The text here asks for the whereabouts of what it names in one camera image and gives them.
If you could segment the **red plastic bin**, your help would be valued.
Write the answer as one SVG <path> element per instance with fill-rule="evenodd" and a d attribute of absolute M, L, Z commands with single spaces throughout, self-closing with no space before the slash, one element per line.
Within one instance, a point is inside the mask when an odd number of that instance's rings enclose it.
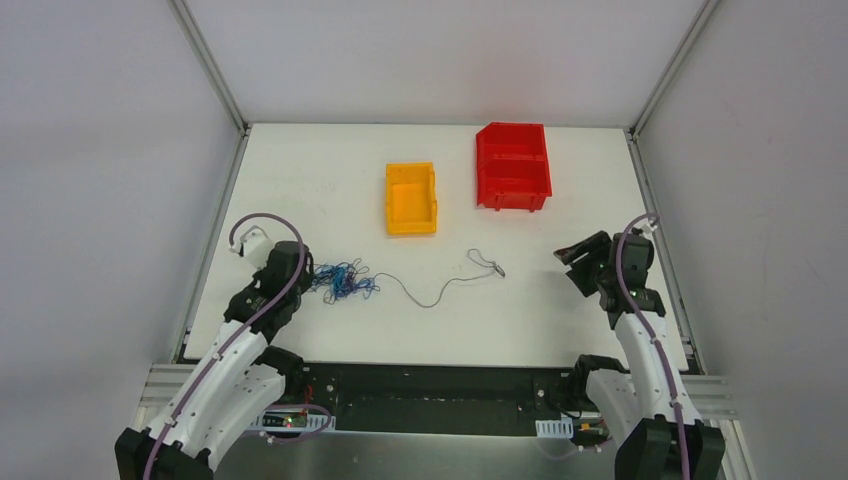
<path fill-rule="evenodd" d="M 545 127 L 492 122 L 475 135 L 476 204 L 539 211 L 552 196 Z"/>

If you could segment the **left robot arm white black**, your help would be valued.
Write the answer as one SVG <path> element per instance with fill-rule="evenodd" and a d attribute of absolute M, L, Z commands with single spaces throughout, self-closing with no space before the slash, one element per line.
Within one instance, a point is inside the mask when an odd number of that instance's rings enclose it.
<path fill-rule="evenodd" d="M 236 246 L 255 269 L 235 294 L 210 349 L 161 411 L 115 443 L 121 479 L 211 479 L 267 407 L 297 402 L 302 358 L 273 346 L 310 289 L 314 262 L 301 235 L 273 243 L 258 227 Z"/>

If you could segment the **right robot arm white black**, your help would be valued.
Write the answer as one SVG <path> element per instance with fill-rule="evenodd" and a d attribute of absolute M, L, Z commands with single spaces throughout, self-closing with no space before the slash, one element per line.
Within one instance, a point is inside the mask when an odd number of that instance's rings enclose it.
<path fill-rule="evenodd" d="M 637 228 L 599 231 L 554 255 L 583 296 L 600 296 L 625 354 L 623 361 L 579 356 L 558 399 L 562 412 L 597 408 L 616 447 L 618 479 L 717 478 L 725 440 L 704 422 L 671 364 L 666 309 L 647 285 L 652 241 Z"/>

